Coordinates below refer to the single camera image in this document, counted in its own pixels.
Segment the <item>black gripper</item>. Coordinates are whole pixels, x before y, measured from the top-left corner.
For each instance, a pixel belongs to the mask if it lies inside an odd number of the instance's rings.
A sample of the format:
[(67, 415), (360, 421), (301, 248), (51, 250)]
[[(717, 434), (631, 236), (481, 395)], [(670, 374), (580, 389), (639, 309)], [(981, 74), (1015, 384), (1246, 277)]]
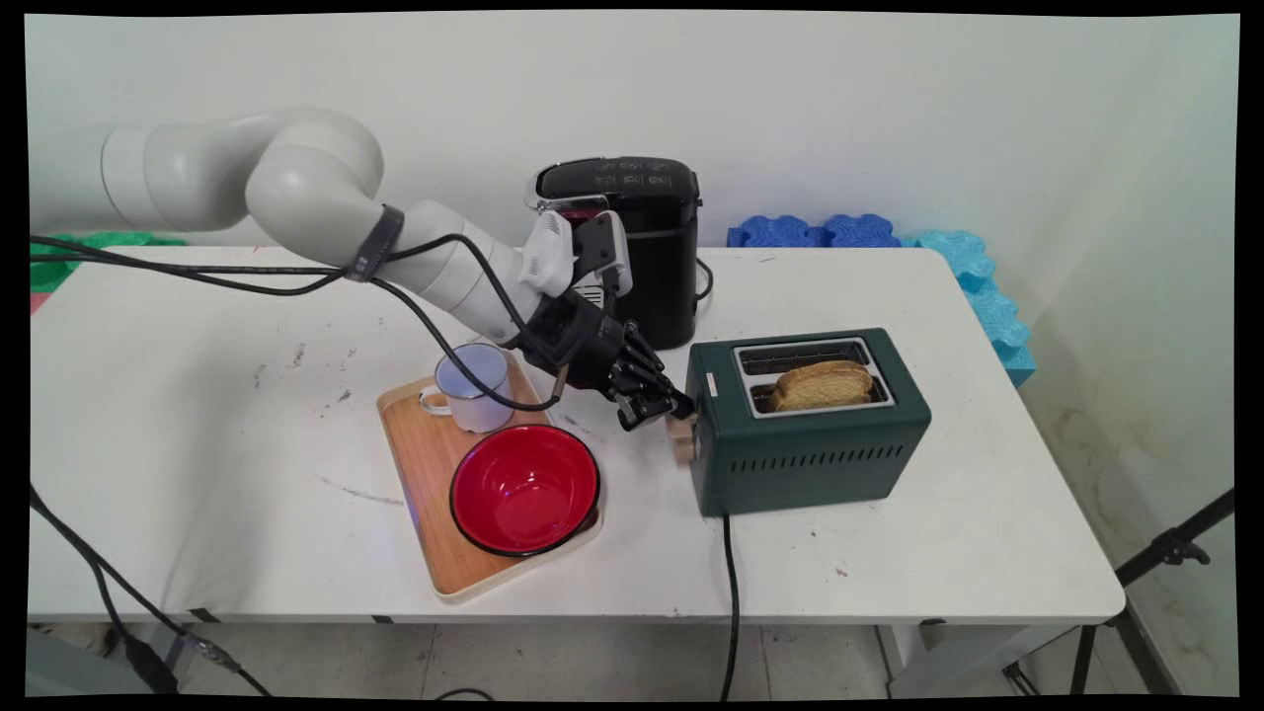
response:
[(624, 431), (694, 414), (694, 401), (672, 385), (641, 329), (605, 315), (574, 291), (542, 296), (513, 345), (551, 376), (566, 367), (566, 383), (575, 390), (605, 391)]

